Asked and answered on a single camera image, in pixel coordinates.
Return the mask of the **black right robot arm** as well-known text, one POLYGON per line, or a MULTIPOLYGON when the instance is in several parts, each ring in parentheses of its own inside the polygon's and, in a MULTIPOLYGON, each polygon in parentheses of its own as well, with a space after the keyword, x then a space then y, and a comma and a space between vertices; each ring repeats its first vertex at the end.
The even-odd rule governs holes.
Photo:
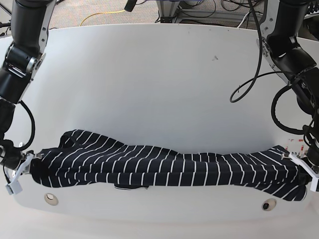
POLYGON ((0 164, 3 169, 18 169, 25 161, 23 151, 31 146, 35 137, 35 120, 22 97, 45 58, 55 5, 54 0, 15 0, 12 3, 12 43, 0 68, 0 164), (4 137, 17 104, 26 110, 31 122, 30 138, 19 147, 4 137))

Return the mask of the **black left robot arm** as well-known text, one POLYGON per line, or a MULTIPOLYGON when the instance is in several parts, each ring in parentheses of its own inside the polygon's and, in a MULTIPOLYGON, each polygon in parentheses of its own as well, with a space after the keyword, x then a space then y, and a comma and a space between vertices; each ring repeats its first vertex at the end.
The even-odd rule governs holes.
POLYGON ((272 102, 272 120, 281 130, 302 135, 308 145, 308 153, 302 159, 290 158, 311 177, 311 190, 319 190, 319 69, 317 63, 297 40, 310 5, 309 0, 266 0, 263 16, 258 29, 262 37, 265 58, 271 68, 286 83, 272 102), (302 129, 283 125, 276 117, 279 98, 287 91, 296 94, 297 103, 302 111, 312 117, 302 129))

